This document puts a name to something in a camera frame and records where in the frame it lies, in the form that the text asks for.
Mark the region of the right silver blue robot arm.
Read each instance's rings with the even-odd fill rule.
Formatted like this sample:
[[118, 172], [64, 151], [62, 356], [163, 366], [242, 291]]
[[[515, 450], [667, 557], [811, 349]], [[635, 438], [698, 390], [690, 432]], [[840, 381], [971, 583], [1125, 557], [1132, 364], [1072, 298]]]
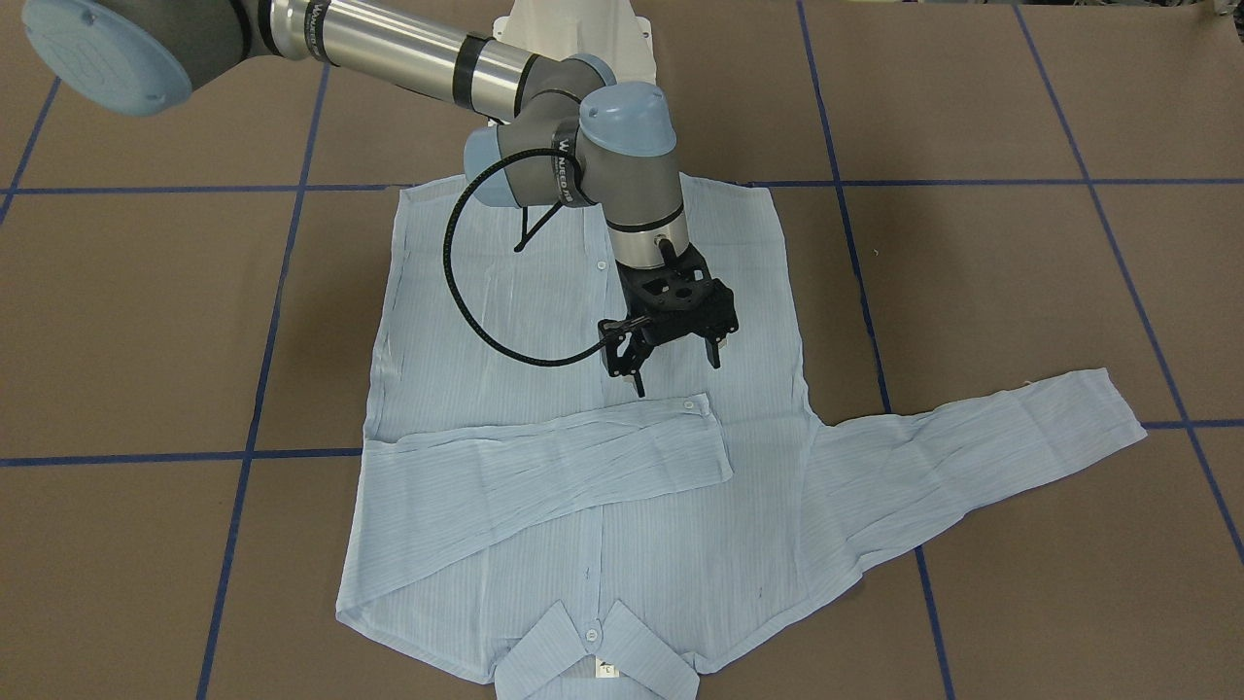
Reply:
[[[491, 124], [464, 145], [466, 187], [442, 244], [447, 288], [466, 326], [532, 367], [590, 353], [643, 393], [641, 366], [661, 344], [702, 337], [719, 368], [739, 327], [734, 296], [690, 242], [666, 93], [623, 83], [605, 58], [551, 58], [369, 1], [26, 1], [22, 30], [53, 75], [116, 114], [147, 117], [187, 102], [246, 61], [316, 58], [455, 104]], [[466, 201], [603, 209], [626, 315], [601, 320], [588, 351], [539, 359], [510, 349], [474, 318], [453, 274]]]

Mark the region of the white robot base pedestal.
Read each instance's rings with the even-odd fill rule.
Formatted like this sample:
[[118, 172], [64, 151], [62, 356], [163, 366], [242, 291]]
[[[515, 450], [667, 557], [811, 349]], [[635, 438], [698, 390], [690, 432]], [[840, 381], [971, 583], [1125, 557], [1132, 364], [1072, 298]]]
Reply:
[[653, 27], [631, 1], [515, 1], [493, 35], [549, 58], [593, 53], [620, 83], [657, 85]]

